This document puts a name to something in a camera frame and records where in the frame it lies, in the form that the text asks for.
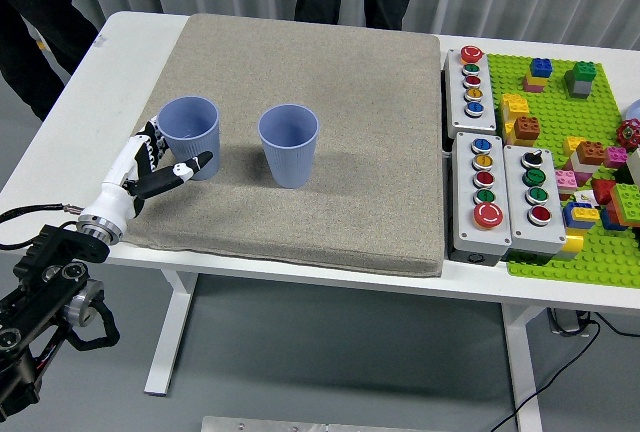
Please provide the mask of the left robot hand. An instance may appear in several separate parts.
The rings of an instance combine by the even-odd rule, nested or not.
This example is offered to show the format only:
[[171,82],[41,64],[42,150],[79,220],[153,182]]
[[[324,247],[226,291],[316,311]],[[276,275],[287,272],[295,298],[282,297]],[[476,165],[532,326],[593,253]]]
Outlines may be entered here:
[[168,150],[157,119],[148,120],[117,156],[100,195],[80,213],[77,229],[108,245],[118,243],[127,231],[127,222],[139,215],[146,199],[193,179],[214,158],[210,151],[189,152],[186,159],[161,168],[160,159]]

